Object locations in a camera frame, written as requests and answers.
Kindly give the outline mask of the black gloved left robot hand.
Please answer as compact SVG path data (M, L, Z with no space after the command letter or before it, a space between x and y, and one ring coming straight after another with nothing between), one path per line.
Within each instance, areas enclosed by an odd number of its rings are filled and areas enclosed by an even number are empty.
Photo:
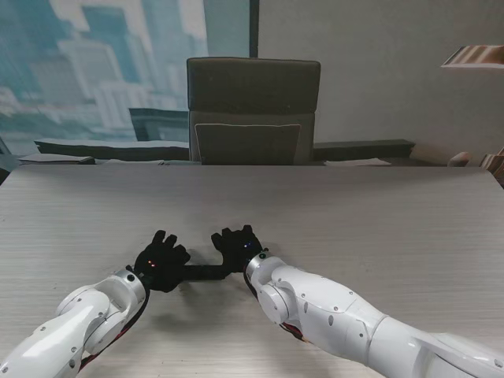
M190 254L177 243L175 235L158 230L136 258L134 273L149 290L169 293L182 282L183 267L190 259Z

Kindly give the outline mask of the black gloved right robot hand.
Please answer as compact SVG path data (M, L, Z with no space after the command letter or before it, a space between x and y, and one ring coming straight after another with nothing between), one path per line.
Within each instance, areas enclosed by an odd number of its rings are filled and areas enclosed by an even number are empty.
M243 272L250 261L264 252L259 239L248 224L232 231L224 228L221 233L211 235L211 241L223 257L223 266L230 273Z

